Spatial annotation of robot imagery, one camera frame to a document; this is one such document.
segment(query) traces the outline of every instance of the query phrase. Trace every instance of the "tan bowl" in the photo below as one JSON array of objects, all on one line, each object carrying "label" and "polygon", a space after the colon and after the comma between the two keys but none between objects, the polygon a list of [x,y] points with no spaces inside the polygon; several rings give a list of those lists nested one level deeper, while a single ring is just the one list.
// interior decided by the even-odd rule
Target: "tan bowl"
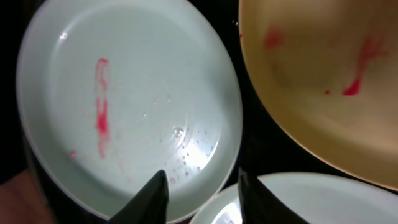
[{"label": "tan bowl", "polygon": [[239,21],[278,125],[327,164],[398,190],[398,1],[243,0]]}]

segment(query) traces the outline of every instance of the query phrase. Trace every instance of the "red liquid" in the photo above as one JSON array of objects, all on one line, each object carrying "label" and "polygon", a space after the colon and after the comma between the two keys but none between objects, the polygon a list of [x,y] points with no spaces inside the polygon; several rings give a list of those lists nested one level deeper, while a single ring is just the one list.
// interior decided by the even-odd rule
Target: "red liquid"
[{"label": "red liquid", "polygon": [[276,47],[280,47],[284,42],[283,32],[275,26],[270,26],[268,28],[267,34],[264,38],[264,48],[266,50],[271,50]]},{"label": "red liquid", "polygon": [[343,95],[354,96],[361,90],[361,83],[363,74],[365,73],[369,62],[379,56],[384,56],[386,53],[381,52],[383,40],[374,40],[371,35],[368,35],[362,43],[361,51],[358,56],[358,64],[356,68],[356,78],[351,86],[344,90]]},{"label": "red liquid", "polygon": [[108,99],[106,97],[107,83],[104,77],[104,69],[108,68],[106,59],[99,59],[95,67],[95,91],[96,91],[96,129],[98,133],[98,151],[102,159],[106,158],[106,145],[110,140],[108,121]]}]

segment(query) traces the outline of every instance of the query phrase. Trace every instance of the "red stain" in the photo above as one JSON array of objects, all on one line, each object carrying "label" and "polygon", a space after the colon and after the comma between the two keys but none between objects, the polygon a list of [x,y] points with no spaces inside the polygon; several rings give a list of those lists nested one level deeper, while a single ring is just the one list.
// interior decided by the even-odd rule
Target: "red stain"
[{"label": "red stain", "polygon": [[375,40],[371,34],[364,39],[358,56],[356,78],[352,84],[343,91],[343,95],[354,96],[359,93],[361,90],[363,74],[365,73],[369,62],[377,57],[387,55],[385,52],[381,51],[383,42],[383,39]]},{"label": "red stain", "polygon": [[282,30],[276,26],[269,26],[267,34],[264,38],[264,48],[267,50],[280,47],[284,43],[284,34]]},{"label": "red stain", "polygon": [[69,156],[70,156],[71,159],[75,158],[76,157],[76,150],[70,151]]},{"label": "red stain", "polygon": [[108,99],[106,96],[107,83],[104,69],[109,65],[108,60],[99,59],[95,67],[96,97],[96,129],[98,133],[98,150],[102,159],[106,158],[105,150],[109,137]]}]

